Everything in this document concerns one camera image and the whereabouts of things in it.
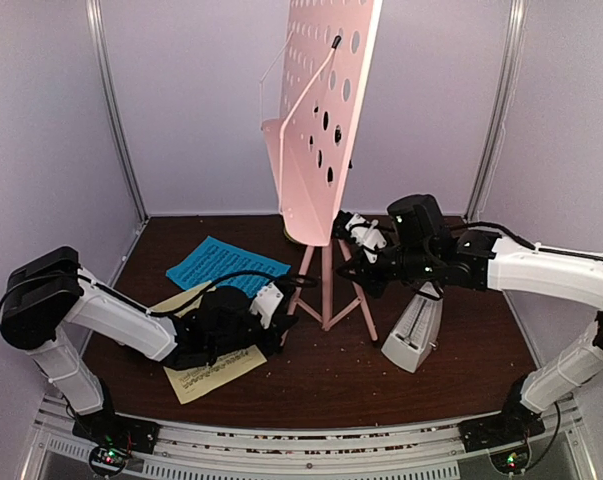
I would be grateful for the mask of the blue sheet music page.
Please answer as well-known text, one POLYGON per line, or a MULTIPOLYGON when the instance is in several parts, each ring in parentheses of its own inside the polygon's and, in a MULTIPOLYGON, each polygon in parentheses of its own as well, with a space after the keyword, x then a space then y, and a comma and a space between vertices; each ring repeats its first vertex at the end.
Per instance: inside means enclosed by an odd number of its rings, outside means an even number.
POLYGON ((290 268, 289 264, 208 236, 180 264, 168 269, 166 276, 182 290, 189 290, 239 271, 254 270, 278 277, 290 268))

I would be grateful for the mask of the pink music stand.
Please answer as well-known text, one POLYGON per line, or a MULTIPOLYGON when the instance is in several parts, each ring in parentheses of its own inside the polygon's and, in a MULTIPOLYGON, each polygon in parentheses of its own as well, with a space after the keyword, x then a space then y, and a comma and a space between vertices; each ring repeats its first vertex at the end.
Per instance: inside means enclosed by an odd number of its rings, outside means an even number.
POLYGON ((281 65, 279 113, 261 120, 278 196, 290 238, 304 246, 300 273, 321 255, 321 301, 313 309, 298 294, 298 309, 325 331, 360 309, 372 341, 376 326, 361 286, 341 311, 333 310, 333 250, 352 255, 333 235, 365 98, 380 22, 379 1, 292 1, 285 40, 273 59, 281 65))

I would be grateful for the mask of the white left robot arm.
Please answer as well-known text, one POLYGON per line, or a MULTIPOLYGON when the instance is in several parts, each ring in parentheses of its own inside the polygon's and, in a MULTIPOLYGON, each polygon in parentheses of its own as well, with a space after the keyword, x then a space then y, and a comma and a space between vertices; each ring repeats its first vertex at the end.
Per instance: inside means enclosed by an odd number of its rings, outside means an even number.
POLYGON ((269 356, 298 321, 288 312, 295 285, 289 275, 259 276, 266 284, 254 296, 229 285, 226 274, 160 311, 97 280, 81 267, 77 251, 63 246, 10 274, 0 299, 0 334, 31 356, 71 408, 86 416, 92 434, 114 444, 124 436, 124 421, 108 409, 104 382, 83 363, 65 326, 107 336, 174 371, 211 366, 252 346, 269 356))

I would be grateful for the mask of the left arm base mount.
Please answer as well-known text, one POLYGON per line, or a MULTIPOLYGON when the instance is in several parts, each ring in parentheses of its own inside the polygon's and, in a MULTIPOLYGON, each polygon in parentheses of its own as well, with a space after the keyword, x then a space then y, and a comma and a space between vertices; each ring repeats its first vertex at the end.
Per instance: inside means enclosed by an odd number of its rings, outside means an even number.
POLYGON ((156 422, 117 417, 113 424, 89 426, 75 420, 72 434, 92 441, 95 446, 88 454, 88 466, 100 477, 120 474, 136 454, 154 452, 160 426, 156 422))

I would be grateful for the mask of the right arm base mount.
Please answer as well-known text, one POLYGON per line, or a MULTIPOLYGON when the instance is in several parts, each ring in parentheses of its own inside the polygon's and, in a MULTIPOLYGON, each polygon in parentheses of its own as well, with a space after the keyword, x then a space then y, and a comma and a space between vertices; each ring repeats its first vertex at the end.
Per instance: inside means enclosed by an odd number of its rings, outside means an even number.
POLYGON ((462 421, 458 429, 466 453, 487 452, 498 473, 514 476, 531 466, 529 441, 543 434, 545 425, 540 419, 525 423, 494 414, 462 421))

